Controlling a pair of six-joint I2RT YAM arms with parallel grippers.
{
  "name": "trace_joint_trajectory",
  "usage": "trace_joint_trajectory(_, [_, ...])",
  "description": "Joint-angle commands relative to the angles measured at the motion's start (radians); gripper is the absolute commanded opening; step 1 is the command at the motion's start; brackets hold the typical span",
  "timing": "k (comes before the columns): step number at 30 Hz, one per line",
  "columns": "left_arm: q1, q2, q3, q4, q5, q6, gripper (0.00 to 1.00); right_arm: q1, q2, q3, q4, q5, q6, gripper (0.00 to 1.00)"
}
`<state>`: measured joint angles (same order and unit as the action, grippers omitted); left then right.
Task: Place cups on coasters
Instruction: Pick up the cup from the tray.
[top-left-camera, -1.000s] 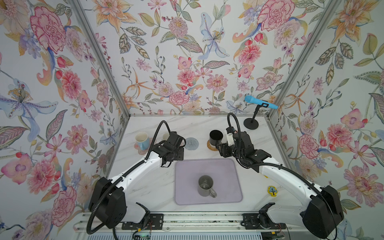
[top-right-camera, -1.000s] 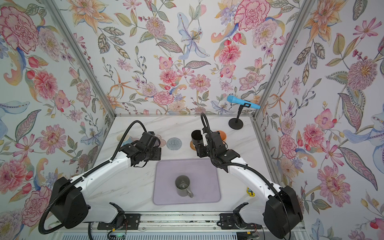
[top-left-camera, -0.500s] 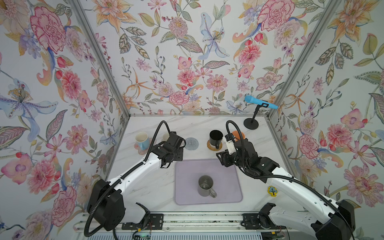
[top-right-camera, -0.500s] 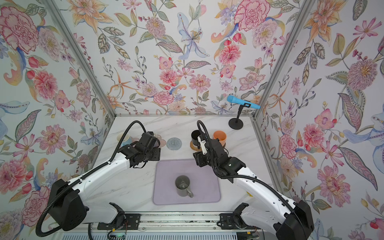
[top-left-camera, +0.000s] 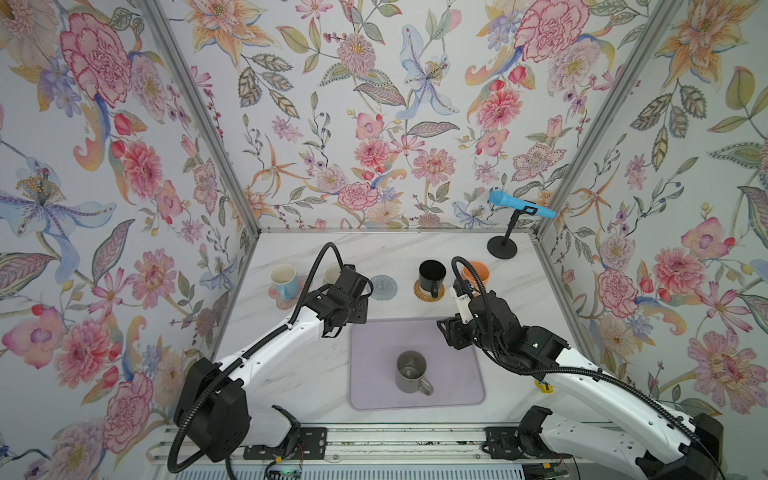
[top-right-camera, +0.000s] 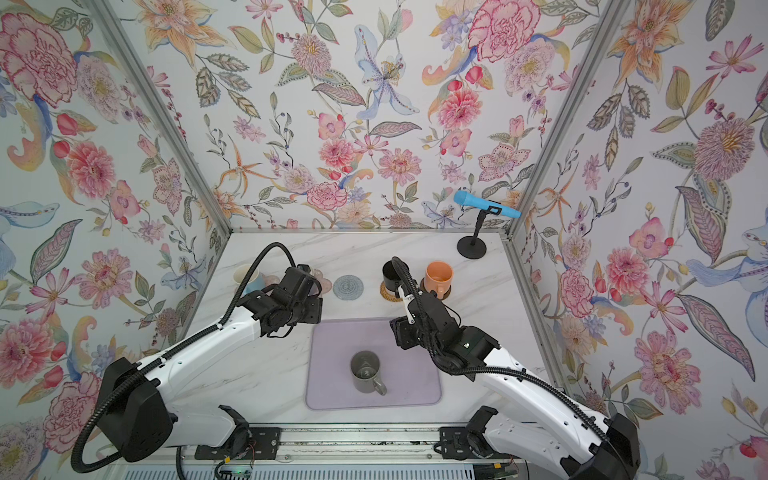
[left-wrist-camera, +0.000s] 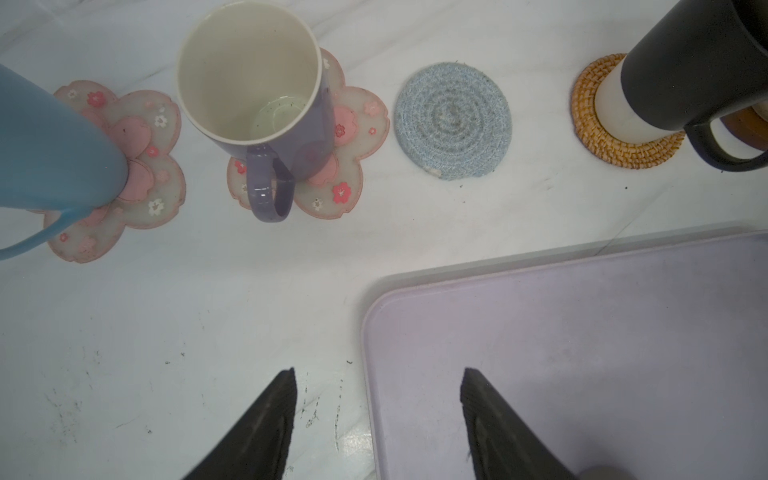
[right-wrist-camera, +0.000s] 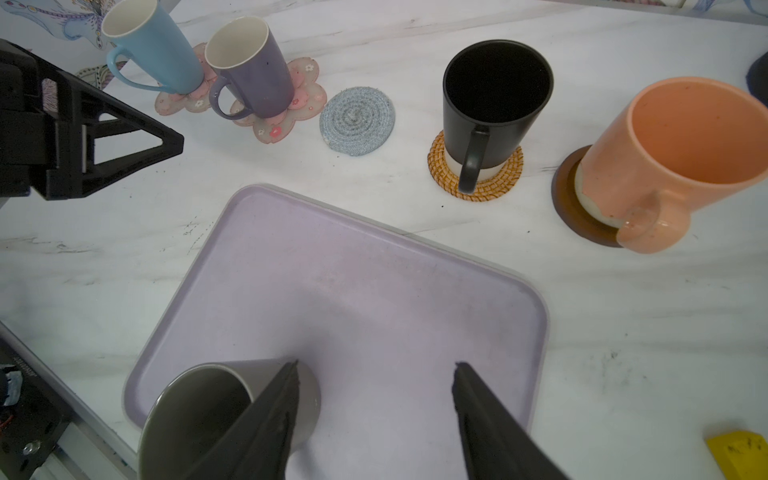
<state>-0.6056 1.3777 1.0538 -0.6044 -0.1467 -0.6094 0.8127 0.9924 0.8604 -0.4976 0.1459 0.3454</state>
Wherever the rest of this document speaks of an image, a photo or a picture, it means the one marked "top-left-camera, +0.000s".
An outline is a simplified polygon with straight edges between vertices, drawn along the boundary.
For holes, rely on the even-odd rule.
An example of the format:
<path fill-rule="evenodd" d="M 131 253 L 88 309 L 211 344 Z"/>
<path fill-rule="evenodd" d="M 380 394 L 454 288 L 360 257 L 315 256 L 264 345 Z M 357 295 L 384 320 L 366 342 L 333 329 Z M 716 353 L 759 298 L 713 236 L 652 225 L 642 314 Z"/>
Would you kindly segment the grey mug cream interior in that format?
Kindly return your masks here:
<path fill-rule="evenodd" d="M 329 266 L 324 274 L 324 281 L 326 284 L 334 285 L 341 275 L 342 268 L 335 264 Z"/>

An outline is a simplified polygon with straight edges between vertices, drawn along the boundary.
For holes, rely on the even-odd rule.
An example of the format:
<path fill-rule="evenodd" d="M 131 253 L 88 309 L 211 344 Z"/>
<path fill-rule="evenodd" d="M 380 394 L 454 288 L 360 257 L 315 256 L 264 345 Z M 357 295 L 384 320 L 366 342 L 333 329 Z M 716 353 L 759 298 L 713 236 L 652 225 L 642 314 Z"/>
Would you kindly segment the grey round patterned coaster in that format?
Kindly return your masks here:
<path fill-rule="evenodd" d="M 397 282 L 388 275 L 376 275 L 371 278 L 373 291 L 371 297 L 378 301 L 389 301 L 398 293 Z"/>

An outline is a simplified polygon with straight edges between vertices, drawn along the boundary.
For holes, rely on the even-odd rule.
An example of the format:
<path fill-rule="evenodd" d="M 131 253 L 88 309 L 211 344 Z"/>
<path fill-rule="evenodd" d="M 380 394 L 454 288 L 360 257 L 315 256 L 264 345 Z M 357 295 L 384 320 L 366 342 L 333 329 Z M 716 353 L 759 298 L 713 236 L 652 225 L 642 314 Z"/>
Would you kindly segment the orange mug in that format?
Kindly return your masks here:
<path fill-rule="evenodd" d="M 471 261 L 470 262 L 472 268 L 474 269 L 475 273 L 477 274 L 477 277 L 481 280 L 484 286 L 488 285 L 488 280 L 490 278 L 490 270 L 489 268 L 480 261 Z M 476 279 L 472 275 L 471 271 L 464 267 L 462 269 L 462 276 L 470 283 L 473 289 L 478 289 L 478 284 L 476 282 Z"/>

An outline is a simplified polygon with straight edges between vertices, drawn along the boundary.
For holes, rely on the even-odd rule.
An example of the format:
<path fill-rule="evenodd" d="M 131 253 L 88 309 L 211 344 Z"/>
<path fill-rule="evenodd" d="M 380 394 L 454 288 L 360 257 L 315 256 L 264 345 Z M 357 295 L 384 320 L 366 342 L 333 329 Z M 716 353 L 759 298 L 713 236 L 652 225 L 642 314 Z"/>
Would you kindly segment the light blue mug cream interior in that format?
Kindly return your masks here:
<path fill-rule="evenodd" d="M 299 277 L 294 266 L 281 264 L 270 273 L 272 285 L 275 285 L 283 299 L 291 299 L 297 294 Z"/>

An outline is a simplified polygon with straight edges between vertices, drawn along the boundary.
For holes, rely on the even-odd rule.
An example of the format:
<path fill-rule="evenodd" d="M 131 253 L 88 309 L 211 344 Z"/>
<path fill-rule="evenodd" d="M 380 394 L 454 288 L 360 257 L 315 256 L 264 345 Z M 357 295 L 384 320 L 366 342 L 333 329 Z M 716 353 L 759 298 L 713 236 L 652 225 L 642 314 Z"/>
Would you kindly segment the black mug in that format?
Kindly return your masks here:
<path fill-rule="evenodd" d="M 443 285 L 446 277 L 446 267 L 437 260 L 425 260 L 419 265 L 418 282 L 422 289 L 437 294 L 438 288 Z"/>

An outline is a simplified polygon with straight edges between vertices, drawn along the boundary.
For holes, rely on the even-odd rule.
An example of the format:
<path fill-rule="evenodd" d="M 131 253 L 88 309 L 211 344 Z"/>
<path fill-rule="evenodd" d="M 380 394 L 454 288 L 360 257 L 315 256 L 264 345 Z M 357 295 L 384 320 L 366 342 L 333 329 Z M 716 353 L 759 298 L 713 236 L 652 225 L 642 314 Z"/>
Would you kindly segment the dark grey mug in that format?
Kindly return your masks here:
<path fill-rule="evenodd" d="M 417 351 L 405 351 L 396 361 L 395 383 L 397 388 L 407 394 L 421 393 L 431 396 L 434 387 L 426 377 L 427 361 Z"/>

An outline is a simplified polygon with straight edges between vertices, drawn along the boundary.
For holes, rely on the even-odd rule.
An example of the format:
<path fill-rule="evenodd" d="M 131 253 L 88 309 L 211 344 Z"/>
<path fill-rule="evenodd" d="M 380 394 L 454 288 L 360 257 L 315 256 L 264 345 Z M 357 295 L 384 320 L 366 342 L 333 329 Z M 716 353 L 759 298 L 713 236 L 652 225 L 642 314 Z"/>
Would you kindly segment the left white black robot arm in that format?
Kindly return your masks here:
<path fill-rule="evenodd" d="M 291 316 L 249 346 L 218 361 L 193 364 L 178 401 L 168 470 L 179 473 L 205 457 L 228 461 L 239 447 L 279 458 L 299 443 L 301 423 L 286 408 L 258 397 L 268 374 L 299 350 L 335 338 L 348 324 L 364 324 L 373 285 L 346 264 L 333 284 L 313 290 Z"/>

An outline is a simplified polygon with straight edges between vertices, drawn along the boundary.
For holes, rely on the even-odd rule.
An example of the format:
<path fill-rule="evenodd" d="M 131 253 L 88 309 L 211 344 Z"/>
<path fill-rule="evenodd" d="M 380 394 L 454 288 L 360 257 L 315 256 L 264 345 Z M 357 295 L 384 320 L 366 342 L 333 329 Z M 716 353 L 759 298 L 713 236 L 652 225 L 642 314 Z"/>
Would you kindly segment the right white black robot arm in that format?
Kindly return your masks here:
<path fill-rule="evenodd" d="M 493 457 L 580 457 L 633 479 L 722 479 L 723 425 L 670 409 L 592 363 L 540 326 L 523 326 L 494 292 L 451 288 L 454 316 L 440 320 L 447 344 L 476 347 L 500 368 L 564 392 L 613 423 L 596 427 L 534 405 L 512 428 L 491 428 Z"/>

